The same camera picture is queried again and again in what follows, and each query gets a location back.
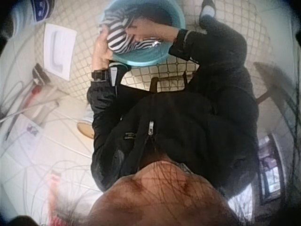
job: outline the hand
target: hand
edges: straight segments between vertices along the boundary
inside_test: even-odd
[[[135,35],[136,41],[153,37],[173,42],[179,33],[179,29],[168,25],[157,24],[145,18],[138,18],[126,29],[126,32]]]
[[[126,29],[128,34],[135,35],[135,41],[156,37],[156,29],[160,25],[145,18],[135,19],[130,27]]]
[[[108,35],[109,28],[103,25],[103,31],[98,36],[94,47],[94,53],[92,57],[92,71],[109,68],[109,60],[112,60],[113,52],[108,48]]]

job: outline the blue plastic tub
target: blue plastic tub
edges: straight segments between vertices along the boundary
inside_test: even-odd
[[[166,10],[173,20],[173,26],[185,28],[184,14],[175,0],[114,0],[106,9],[122,8],[131,4],[153,3]],[[171,43],[164,42],[161,45],[149,49],[135,50],[130,53],[114,54],[116,61],[138,67],[145,67],[160,63],[168,57]]]

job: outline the white sock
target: white sock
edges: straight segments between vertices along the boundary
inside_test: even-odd
[[[205,6],[201,13],[201,17],[206,16],[206,15],[214,17],[214,15],[215,15],[214,8],[211,6]]]

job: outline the bucket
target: bucket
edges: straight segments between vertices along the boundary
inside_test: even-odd
[[[20,0],[4,23],[1,35],[6,39],[17,36],[29,26],[44,22],[54,9],[55,0]]]
[[[152,3],[157,4],[172,18],[173,26],[179,29],[185,28],[184,14],[175,0],[114,0],[107,9],[114,10],[123,8],[132,4]],[[117,54],[114,53],[113,58],[116,61],[125,63],[131,66],[145,67],[160,63],[168,57],[169,48],[172,43],[163,42],[160,45],[148,49],[134,50],[129,53]]]
[[[77,123],[77,129],[91,139],[94,139],[94,130],[92,128],[93,118],[94,113],[91,105],[88,105],[84,117]]]

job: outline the black and white striped clothing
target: black and white striped clothing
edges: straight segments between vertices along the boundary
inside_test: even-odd
[[[136,49],[146,49],[159,45],[161,42],[156,38],[149,38],[143,41],[135,41],[134,35],[126,33],[137,13],[138,8],[123,8],[115,11],[106,10],[101,26],[107,25],[109,28],[108,46],[115,53],[128,53]]]

